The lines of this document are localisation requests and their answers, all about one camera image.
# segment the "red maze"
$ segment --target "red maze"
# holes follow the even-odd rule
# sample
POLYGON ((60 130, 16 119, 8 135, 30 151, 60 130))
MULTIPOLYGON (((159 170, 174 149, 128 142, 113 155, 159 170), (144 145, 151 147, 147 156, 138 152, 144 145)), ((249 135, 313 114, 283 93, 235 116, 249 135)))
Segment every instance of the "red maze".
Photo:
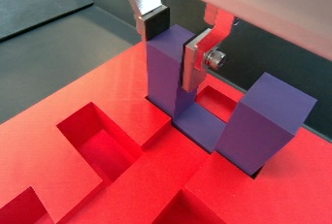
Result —
MULTIPOLYGON (((223 121, 242 94, 207 77, 223 121)), ((138 44, 0 126, 0 224, 330 223, 332 146, 308 130, 257 178, 146 100, 138 44)))

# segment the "red foam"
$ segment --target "red foam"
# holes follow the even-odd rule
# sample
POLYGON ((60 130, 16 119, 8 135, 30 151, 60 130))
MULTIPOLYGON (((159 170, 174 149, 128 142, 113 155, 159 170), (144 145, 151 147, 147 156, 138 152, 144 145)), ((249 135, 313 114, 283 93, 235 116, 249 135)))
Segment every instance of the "red foam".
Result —
MULTIPOLYGON (((207 76, 196 102, 227 120, 241 96, 207 76)), ((0 146, 0 209, 32 187, 49 214, 38 224, 48 216, 79 224, 332 220, 330 144, 301 129, 251 179, 146 100, 143 44, 5 122, 0 146)))
POLYGON ((231 223, 330 223, 330 144, 301 129, 255 179, 214 153, 186 185, 231 223))

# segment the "purple rectangular prism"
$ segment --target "purple rectangular prism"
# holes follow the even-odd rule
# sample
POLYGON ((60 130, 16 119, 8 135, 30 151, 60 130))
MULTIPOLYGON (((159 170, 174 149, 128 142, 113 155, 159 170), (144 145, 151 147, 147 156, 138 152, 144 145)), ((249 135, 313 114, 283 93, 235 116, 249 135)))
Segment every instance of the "purple rectangular prism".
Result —
POLYGON ((183 43, 192 33, 175 25, 146 43, 147 99, 171 117, 194 102, 196 90, 187 93, 180 86, 183 43))
POLYGON ((263 73, 233 111, 217 151, 254 174, 294 137, 316 100, 263 73))
POLYGON ((192 103, 172 123, 208 153, 214 151, 226 126, 218 117, 192 103))

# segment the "rectangular hole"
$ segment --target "rectangular hole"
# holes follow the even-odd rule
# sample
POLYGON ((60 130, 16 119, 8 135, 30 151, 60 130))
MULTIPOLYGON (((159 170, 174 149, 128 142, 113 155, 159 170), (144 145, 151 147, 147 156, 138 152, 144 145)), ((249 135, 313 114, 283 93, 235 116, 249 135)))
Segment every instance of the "rectangular hole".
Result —
POLYGON ((0 208, 0 223, 4 224, 45 224, 53 223, 51 216, 28 187, 17 197, 0 208))
POLYGON ((206 86, 196 94, 195 102, 223 122, 229 122, 235 102, 211 86, 206 86))
POLYGON ((112 183, 142 155, 139 145, 93 103, 57 125, 105 183, 112 183))
POLYGON ((180 190, 152 224, 226 224, 187 190, 180 190))

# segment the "metal bracket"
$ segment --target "metal bracket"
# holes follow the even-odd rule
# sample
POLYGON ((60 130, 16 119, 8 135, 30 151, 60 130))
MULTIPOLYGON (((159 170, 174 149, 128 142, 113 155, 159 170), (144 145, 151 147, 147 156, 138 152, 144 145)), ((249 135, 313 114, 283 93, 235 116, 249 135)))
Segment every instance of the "metal bracket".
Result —
POLYGON ((170 27, 170 9, 160 0, 130 0, 136 29, 143 41, 150 40, 170 27))
POLYGON ((206 5, 204 20, 214 24, 184 47, 184 67, 182 76, 183 90, 191 92, 203 82, 206 67, 218 70, 225 63, 226 55, 218 51, 218 44, 229 35, 234 17, 230 13, 206 5))

